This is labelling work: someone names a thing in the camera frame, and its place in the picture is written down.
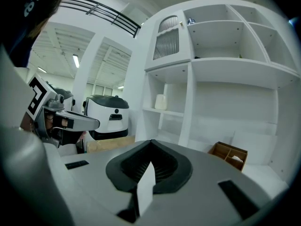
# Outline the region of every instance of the black railing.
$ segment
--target black railing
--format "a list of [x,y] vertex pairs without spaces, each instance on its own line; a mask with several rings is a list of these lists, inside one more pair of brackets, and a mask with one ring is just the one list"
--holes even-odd
[[137,35],[138,30],[141,28],[141,26],[122,13],[93,0],[62,0],[60,7],[72,8],[85,12],[87,15],[92,14],[100,17],[127,31],[133,37]]

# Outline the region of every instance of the ceiling light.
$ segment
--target ceiling light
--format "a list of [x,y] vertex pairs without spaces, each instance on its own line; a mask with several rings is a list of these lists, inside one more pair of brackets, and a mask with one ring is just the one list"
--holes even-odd
[[77,68],[79,68],[79,57],[77,55],[73,55],[73,60],[74,60],[75,66]]
[[43,70],[42,68],[38,67],[39,70],[43,71],[44,73],[47,73],[46,70]]

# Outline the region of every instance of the white robot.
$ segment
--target white robot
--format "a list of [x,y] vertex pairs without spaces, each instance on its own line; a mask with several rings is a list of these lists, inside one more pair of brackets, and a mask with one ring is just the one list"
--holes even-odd
[[84,138],[84,150],[87,142],[128,135],[128,103],[118,96],[91,95],[84,101],[84,114],[101,121],[96,130],[89,130]]
[[46,83],[57,93],[64,96],[64,108],[65,110],[72,111],[75,105],[75,100],[73,99],[73,94],[69,90],[64,90],[63,88],[56,87],[52,84]]

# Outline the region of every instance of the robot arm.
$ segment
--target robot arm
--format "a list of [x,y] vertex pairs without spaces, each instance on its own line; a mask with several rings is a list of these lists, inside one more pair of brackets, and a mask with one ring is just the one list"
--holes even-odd
[[[100,122],[96,119],[64,110],[64,97],[57,94],[37,74],[29,81],[29,86],[35,92],[35,97],[26,112],[34,121],[34,130],[42,141],[57,147],[75,144],[83,131],[99,127]],[[53,116],[51,129],[45,124],[48,115]]]

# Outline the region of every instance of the door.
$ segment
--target door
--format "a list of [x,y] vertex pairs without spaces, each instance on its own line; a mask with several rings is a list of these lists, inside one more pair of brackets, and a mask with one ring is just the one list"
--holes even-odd
[[190,37],[182,10],[157,20],[145,70],[190,61]]

